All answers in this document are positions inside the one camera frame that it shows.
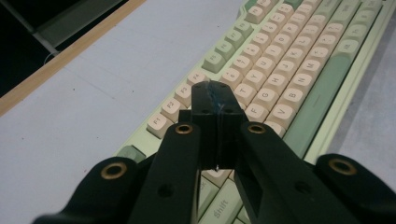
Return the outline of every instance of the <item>white tabletop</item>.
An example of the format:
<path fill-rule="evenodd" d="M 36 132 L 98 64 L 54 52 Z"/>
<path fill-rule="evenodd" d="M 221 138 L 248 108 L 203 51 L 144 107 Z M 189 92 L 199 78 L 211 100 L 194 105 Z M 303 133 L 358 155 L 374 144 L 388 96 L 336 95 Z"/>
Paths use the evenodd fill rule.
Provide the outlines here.
<path fill-rule="evenodd" d="M 39 215 L 60 211 L 85 174 L 112 156 L 231 27 L 241 4 L 240 0 L 148 0 L 2 116 L 0 223 L 30 223 Z M 359 142 L 356 139 L 377 136 L 374 148 L 368 148 L 384 146 L 384 156 L 362 151 L 364 144 L 347 143 L 356 130 L 364 130 L 359 125 L 376 123 L 361 114 L 375 112 L 364 102 L 365 98 L 375 101 L 373 91 L 384 85 L 377 73 L 385 70 L 389 77 L 388 66 L 395 66 L 389 60 L 396 50 L 387 49 L 396 48 L 394 23 L 382 46 L 384 56 L 378 59 L 378 69 L 366 78 L 362 99 L 355 104 L 355 112 L 347 115 L 350 123 L 342 125 L 347 135 L 338 138 L 332 151 L 342 147 L 341 152 L 349 154 L 344 148 L 357 147 L 359 151 L 352 150 L 349 156 L 364 153 L 363 160 L 373 159 L 370 168 L 396 189 L 394 118 L 381 119 L 385 126 L 378 124 L 380 133 L 353 138 Z M 396 86 L 395 80 L 389 77 L 387 85 Z M 384 104 L 392 117 L 395 97 L 387 100 Z"/>

